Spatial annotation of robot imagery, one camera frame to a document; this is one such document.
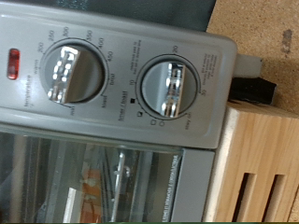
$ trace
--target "wooden surface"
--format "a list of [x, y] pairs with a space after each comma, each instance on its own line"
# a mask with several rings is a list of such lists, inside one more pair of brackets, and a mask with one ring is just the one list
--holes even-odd
[[269, 105], [228, 106], [222, 165], [212, 179], [219, 188], [209, 192], [205, 221], [287, 221], [299, 185], [298, 116]]
[[[217, 0], [207, 31], [262, 57], [262, 77], [278, 84], [275, 106], [299, 114], [298, 0]], [[290, 221], [299, 221], [299, 195]]]

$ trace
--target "glass door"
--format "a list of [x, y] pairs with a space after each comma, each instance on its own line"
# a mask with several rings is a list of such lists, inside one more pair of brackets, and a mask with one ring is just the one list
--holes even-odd
[[141, 148], [0, 133], [0, 221], [169, 220], [181, 151]]

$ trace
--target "cork board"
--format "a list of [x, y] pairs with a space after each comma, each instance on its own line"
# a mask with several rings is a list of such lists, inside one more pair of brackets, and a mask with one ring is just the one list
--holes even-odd
[[[274, 105], [299, 114], [299, 1], [218, 0], [207, 31], [263, 58], [262, 77], [278, 84]], [[289, 221], [298, 220], [297, 194]]]

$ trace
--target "chrome knob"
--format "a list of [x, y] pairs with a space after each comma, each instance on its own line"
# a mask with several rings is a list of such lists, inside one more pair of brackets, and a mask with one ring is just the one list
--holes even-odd
[[197, 84], [186, 64], [162, 62], [146, 72], [141, 88], [143, 98], [152, 110], [165, 118], [175, 119], [191, 106]]
[[46, 80], [48, 96], [55, 103], [77, 103], [101, 90], [105, 72], [101, 61], [81, 46], [61, 46], [48, 55]]

